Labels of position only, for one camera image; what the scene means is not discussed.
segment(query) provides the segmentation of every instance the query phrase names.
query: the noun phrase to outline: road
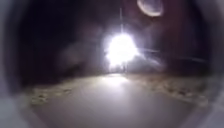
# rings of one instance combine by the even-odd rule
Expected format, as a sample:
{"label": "road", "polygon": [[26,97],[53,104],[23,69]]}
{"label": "road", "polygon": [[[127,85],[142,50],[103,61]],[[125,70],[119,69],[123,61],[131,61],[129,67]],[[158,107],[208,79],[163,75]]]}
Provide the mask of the road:
{"label": "road", "polygon": [[46,128],[179,128],[195,109],[193,103],[112,76],[85,79],[68,95],[36,105],[32,111]]}

